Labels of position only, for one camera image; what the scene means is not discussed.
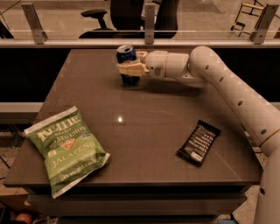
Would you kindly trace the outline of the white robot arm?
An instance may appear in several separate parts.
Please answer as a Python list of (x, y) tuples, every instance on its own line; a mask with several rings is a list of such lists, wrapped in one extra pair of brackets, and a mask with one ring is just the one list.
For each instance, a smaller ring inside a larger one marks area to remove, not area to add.
[(182, 84), (209, 82), (267, 157), (262, 173), (254, 224), (280, 224), (280, 110), (233, 73), (207, 46), (189, 53), (136, 51), (132, 45), (116, 50), (117, 69), (128, 76), (171, 78)]

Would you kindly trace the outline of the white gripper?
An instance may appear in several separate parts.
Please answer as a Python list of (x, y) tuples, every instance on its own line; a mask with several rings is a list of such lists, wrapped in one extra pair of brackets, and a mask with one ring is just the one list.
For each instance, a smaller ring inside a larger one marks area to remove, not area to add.
[(148, 73), (152, 78), (163, 79), (165, 77), (165, 64), (167, 51), (136, 52), (137, 63), (118, 64), (117, 68), (121, 74), (141, 77)]

